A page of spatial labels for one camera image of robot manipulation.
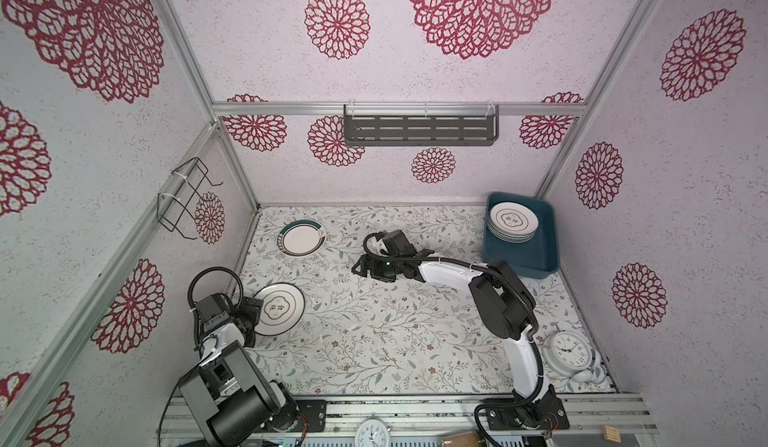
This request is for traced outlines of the white plate clover motif front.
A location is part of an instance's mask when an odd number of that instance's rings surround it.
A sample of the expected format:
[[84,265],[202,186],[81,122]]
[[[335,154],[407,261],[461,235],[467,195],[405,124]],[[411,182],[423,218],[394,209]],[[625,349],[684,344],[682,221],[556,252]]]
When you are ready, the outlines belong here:
[[306,299],[303,291],[290,283],[268,285],[255,294],[262,309],[254,331],[259,336],[279,336],[293,329],[301,320]]

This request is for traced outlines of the white plate clover motif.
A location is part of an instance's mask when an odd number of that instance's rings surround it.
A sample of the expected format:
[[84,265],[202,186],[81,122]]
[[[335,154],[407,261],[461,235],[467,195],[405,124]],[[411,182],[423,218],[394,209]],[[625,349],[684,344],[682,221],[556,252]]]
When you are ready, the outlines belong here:
[[490,208],[486,227],[496,238],[513,244],[531,240],[538,231],[539,219],[522,204],[501,202]]
[[290,283],[268,285],[255,294],[262,309],[254,331],[259,336],[279,336],[293,329],[301,320],[306,299],[303,291]]

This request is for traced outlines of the green red rim plate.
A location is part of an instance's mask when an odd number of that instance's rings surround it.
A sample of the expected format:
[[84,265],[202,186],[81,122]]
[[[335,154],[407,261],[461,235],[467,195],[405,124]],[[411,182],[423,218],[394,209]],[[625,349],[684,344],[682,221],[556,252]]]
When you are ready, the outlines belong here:
[[319,250],[325,243],[326,229],[312,220],[299,220],[282,228],[277,246],[285,255],[304,257]]

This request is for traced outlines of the white plate clover motif back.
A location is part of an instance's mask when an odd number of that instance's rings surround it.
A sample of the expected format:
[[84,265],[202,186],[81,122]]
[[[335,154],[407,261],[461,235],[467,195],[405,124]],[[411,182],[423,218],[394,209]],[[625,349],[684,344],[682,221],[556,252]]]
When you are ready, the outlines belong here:
[[490,208],[486,227],[496,238],[513,244],[531,240],[538,231],[539,219],[522,204],[501,202]]

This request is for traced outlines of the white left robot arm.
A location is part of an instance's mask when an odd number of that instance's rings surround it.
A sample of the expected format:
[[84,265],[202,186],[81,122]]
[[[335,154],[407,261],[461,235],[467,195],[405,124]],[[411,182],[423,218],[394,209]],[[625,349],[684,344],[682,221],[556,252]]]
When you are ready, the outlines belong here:
[[256,304],[240,311],[215,293],[192,310],[200,361],[179,379],[181,394],[209,446],[238,446],[258,430],[290,431],[299,410],[285,386],[269,381],[246,351],[255,345]]

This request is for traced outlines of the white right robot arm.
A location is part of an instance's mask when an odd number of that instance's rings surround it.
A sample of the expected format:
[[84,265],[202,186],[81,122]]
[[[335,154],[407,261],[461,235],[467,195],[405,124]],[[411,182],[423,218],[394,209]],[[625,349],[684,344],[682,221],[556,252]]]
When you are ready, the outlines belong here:
[[393,283],[400,276],[469,292],[484,327],[502,341],[520,405],[540,401],[549,389],[535,342],[535,299],[505,261],[471,263],[424,249],[400,231],[374,232],[362,241],[364,254],[352,272]]

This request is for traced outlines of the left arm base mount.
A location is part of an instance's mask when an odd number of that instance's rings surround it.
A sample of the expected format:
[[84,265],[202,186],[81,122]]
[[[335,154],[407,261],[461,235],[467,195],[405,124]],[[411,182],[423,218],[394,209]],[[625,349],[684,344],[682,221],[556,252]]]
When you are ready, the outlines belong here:
[[328,402],[325,399],[288,400],[272,418],[269,431],[319,433],[325,430]]

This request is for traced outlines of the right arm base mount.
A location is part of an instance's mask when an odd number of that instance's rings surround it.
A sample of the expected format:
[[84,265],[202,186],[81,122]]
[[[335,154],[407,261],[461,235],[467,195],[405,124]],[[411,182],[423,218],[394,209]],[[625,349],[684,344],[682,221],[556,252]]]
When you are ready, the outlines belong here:
[[491,430],[553,431],[571,427],[563,402],[552,386],[535,402],[518,407],[511,404],[509,399],[489,399],[484,403]]

